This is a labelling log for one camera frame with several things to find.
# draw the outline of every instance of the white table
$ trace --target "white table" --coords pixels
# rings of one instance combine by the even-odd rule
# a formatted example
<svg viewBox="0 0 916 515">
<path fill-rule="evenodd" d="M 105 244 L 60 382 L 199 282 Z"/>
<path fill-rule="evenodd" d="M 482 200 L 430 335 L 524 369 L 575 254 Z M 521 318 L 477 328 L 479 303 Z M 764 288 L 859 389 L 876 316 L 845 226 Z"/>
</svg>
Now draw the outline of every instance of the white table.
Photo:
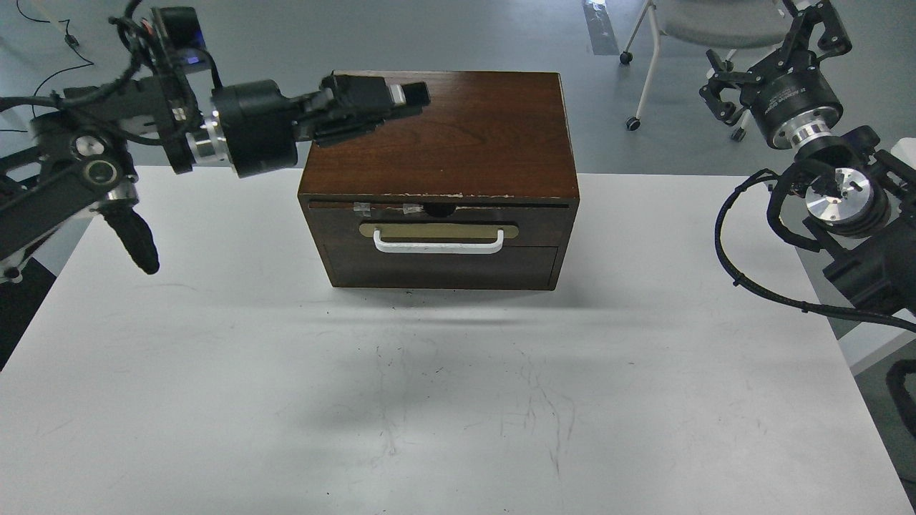
<svg viewBox="0 0 916 515">
<path fill-rule="evenodd" d="M 3 513 L 912 513 L 826 320 L 731 286 L 738 180 L 580 176 L 555 292 L 335 290 L 300 174 L 142 169 L 0 374 Z M 812 298 L 766 193 L 727 246 Z"/>
</svg>

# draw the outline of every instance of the chair leg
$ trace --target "chair leg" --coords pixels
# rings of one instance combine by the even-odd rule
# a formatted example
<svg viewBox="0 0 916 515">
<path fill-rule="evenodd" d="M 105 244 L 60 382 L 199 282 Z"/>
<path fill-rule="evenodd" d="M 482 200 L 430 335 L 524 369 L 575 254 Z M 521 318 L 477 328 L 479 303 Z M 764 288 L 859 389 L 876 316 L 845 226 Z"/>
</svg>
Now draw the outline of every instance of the chair leg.
<svg viewBox="0 0 916 515">
<path fill-rule="evenodd" d="M 633 54 L 630 53 L 629 48 L 633 45 L 633 40 L 636 39 L 636 33 L 639 32 L 639 26 L 642 25 L 642 19 L 646 16 L 646 11 L 649 10 L 649 6 L 655 6 L 654 0 L 646 0 L 642 4 L 642 8 L 639 10 L 639 19 L 636 22 L 636 25 L 633 26 L 633 31 L 630 32 L 630 38 L 627 40 L 627 45 L 624 47 L 624 51 L 620 53 L 620 63 L 629 64 L 633 60 Z"/>
<path fill-rule="evenodd" d="M 732 62 L 732 58 L 735 57 L 735 54 L 737 53 L 737 49 L 731 49 L 725 55 L 725 71 L 733 71 L 735 69 L 735 64 Z"/>
<path fill-rule="evenodd" d="M 740 128 L 747 128 L 748 122 L 750 122 L 750 111 L 745 111 L 745 113 L 741 115 L 741 123 L 738 124 L 738 126 Z"/>
<path fill-rule="evenodd" d="M 639 128 L 640 115 L 642 108 L 649 97 L 649 87 L 652 85 L 652 77 L 655 76 L 655 68 L 659 63 L 661 54 L 661 32 L 659 32 L 659 20 L 655 16 L 655 5 L 649 9 L 649 24 L 652 27 L 652 61 L 649 62 L 649 72 L 646 74 L 646 83 L 642 87 L 642 95 L 639 96 L 639 104 L 636 107 L 636 115 L 627 120 L 627 129 L 636 130 Z"/>
</svg>

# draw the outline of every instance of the drawer front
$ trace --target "drawer front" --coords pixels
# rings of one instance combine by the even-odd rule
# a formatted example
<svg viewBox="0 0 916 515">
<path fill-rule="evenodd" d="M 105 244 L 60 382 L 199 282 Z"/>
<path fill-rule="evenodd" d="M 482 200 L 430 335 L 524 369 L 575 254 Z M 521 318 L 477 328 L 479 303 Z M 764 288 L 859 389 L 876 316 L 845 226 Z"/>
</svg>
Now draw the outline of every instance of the drawer front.
<svg viewBox="0 0 916 515">
<path fill-rule="evenodd" d="M 552 290 L 556 247 L 503 247 L 495 254 L 386 254 L 362 245 L 321 245 L 331 284 L 354 288 Z"/>
<path fill-rule="evenodd" d="M 507 237 L 505 247 L 561 247 L 568 239 L 575 210 L 568 206 L 454 206 L 454 211 L 430 209 L 418 204 L 371 204 L 354 210 L 354 203 L 311 202 L 303 206 L 316 242 L 355 245 L 371 242 L 373 223 L 381 225 L 492 225 L 517 228 Z"/>
</svg>

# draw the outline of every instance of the drawer handle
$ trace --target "drawer handle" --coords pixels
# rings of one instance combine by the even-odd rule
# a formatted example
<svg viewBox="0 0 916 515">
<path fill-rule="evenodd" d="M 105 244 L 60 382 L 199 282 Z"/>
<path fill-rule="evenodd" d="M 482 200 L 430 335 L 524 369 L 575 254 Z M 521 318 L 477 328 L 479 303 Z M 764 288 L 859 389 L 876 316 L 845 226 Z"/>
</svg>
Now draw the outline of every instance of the drawer handle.
<svg viewBox="0 0 916 515">
<path fill-rule="evenodd" d="M 503 247 L 503 229 L 496 231 L 496 241 L 489 243 L 420 243 L 382 241 L 382 230 L 376 228 L 372 240 L 376 248 L 391 254 L 495 254 Z"/>
</svg>

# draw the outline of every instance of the wire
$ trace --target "wire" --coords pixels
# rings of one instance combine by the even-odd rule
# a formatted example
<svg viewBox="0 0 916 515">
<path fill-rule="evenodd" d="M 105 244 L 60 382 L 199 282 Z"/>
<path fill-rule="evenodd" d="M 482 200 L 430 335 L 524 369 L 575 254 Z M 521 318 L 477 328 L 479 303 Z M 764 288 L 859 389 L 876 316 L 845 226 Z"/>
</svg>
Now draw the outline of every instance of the wire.
<svg viewBox="0 0 916 515">
<path fill-rule="evenodd" d="M 916 401 L 907 391 L 907 376 L 911 374 L 916 374 L 916 359 L 901 359 L 890 366 L 884 382 L 903 427 L 916 438 Z"/>
<path fill-rule="evenodd" d="M 127 141 L 133 141 L 134 143 L 137 143 L 139 145 L 148 145 L 151 147 L 157 147 L 157 146 L 162 145 L 163 143 L 166 143 L 167 141 L 172 141 L 174 139 L 182 138 L 184 137 L 184 134 L 186 132 L 189 132 L 192 129 L 197 128 L 197 124 L 194 123 L 194 117 L 189 117 L 184 122 L 182 122 L 182 124 L 173 133 L 169 134 L 168 136 L 143 137 L 143 136 L 134 134 L 130 131 L 126 131 L 123 128 L 119 127 L 117 124 L 110 122 L 108 120 L 104 120 L 96 115 L 93 115 L 92 113 L 89 113 L 88 111 L 83 111 L 82 109 L 78 107 L 74 108 L 73 110 L 78 112 L 80 115 L 90 118 L 95 123 L 101 126 L 104 126 L 105 129 L 107 129 L 109 132 L 111 132 L 115 136 L 122 137 L 126 139 Z"/>
<path fill-rule="evenodd" d="M 207 60 L 207 65 L 210 66 L 210 80 L 213 82 L 213 87 L 216 89 L 222 88 L 223 80 L 220 79 L 220 72 L 216 69 L 216 60 L 207 50 L 198 49 L 198 51 L 203 54 L 203 57 Z"/>
<path fill-rule="evenodd" d="M 856 322 L 880 323 L 883 325 L 899 327 L 900 329 L 905 329 L 912 333 L 916 333 L 916 323 L 908 322 L 897 317 L 888 316 L 883 313 L 869 312 L 855 308 L 844 308 L 840 306 L 829 306 L 825 304 L 810 303 L 805 301 L 796 301 L 788 297 L 783 297 L 775 291 L 767 290 L 763 286 L 760 286 L 753 280 L 749 279 L 731 262 L 731 260 L 728 259 L 728 255 L 725 254 L 725 249 L 722 246 L 722 226 L 725 223 L 725 215 L 728 213 L 728 210 L 730 210 L 732 206 L 735 205 L 735 202 L 737 201 L 738 197 L 741 196 L 741 193 L 746 192 L 747 189 L 751 186 L 760 184 L 761 182 L 773 181 L 778 177 L 779 176 L 771 170 L 761 170 L 751 175 L 747 178 L 746 181 L 742 182 L 740 186 L 735 188 L 735 190 L 728 196 L 728 198 L 725 200 L 725 203 L 722 204 L 722 208 L 719 210 L 719 215 L 715 218 L 715 254 L 719 258 L 719 263 L 722 264 L 722 268 L 724 268 L 728 275 L 735 280 L 733 284 L 735 286 L 741 286 L 742 288 L 750 291 L 751 293 L 754 293 L 759 297 L 767 299 L 768 301 L 774 301 L 779 304 L 797 308 L 800 309 L 801 312 L 813 312 L 827 317 L 852 320 Z"/>
<path fill-rule="evenodd" d="M 126 13 L 133 13 L 136 6 L 140 3 L 141 0 L 132 0 L 128 4 Z M 44 21 L 37 20 L 30 16 L 26 16 L 28 19 L 33 21 Z M 17 97 L 6 97 L 0 98 L 0 112 L 5 111 L 11 107 L 16 107 L 19 105 L 43 105 L 46 107 L 53 107 L 55 109 L 71 109 L 74 107 L 80 107 L 87 104 L 92 104 L 94 102 L 101 101 L 108 96 L 115 93 L 120 89 L 124 84 L 126 84 L 136 73 L 140 70 L 142 61 L 146 58 L 142 43 L 149 41 L 149 34 L 136 22 L 132 19 L 121 17 L 109 17 L 108 22 L 117 25 L 118 30 L 129 33 L 131 38 L 129 39 L 128 49 L 130 50 L 130 64 L 122 72 L 122 74 L 115 79 L 113 82 L 109 82 L 96 88 L 92 93 L 88 93 L 84 96 L 78 98 L 61 98 L 58 94 L 52 93 L 51 96 L 42 97 L 42 96 L 17 96 Z"/>
<path fill-rule="evenodd" d="M 27 15 L 26 13 L 24 13 L 23 10 L 22 10 L 22 6 L 19 4 L 20 1 L 21 1 L 21 0 L 16 0 L 16 10 L 19 11 L 19 14 L 22 15 L 23 18 L 25 18 L 25 19 L 27 19 L 27 20 L 29 20 L 29 21 L 34 21 L 34 22 L 36 22 L 36 23 L 51 23 L 51 20 L 49 20 L 49 19 L 38 19 L 38 18 L 34 18 L 34 17 L 29 16 L 29 15 Z M 71 66 L 71 67 L 69 67 L 69 68 L 64 68 L 63 70 L 55 71 L 54 73 L 52 73 L 51 75 L 49 75 L 48 78 L 46 78 L 44 81 L 41 81 L 41 83 L 38 85 L 37 88 L 35 88 L 35 91 L 32 93 L 32 96 L 35 96 L 35 95 L 38 94 L 38 90 L 41 89 L 41 86 L 45 85 L 48 81 L 50 81 L 50 80 L 53 79 L 54 77 L 57 77 L 57 76 L 60 75 L 61 73 L 64 73 L 65 71 L 73 71 L 73 70 L 78 70 L 78 69 L 80 69 L 80 68 L 86 68 L 86 67 L 94 66 L 94 65 L 95 65 L 94 62 L 92 62 L 91 60 L 86 59 L 86 58 L 76 49 L 76 47 L 77 47 L 77 45 L 78 45 L 79 43 L 76 42 L 76 38 L 74 38 L 73 35 L 70 33 L 70 18 L 62 19 L 62 20 L 60 20 L 58 23 L 64 24 L 64 26 L 63 26 L 63 27 L 64 27 L 64 41 L 67 43 L 67 47 L 69 47 L 71 50 L 73 50 L 73 53 L 76 54 L 76 57 L 80 58 L 80 60 L 83 61 L 83 64 L 81 64 L 81 65 L 79 65 L 79 66 Z M 37 115 L 35 114 L 35 105 L 32 104 L 32 117 L 34 118 L 35 116 L 37 116 Z"/>
</svg>

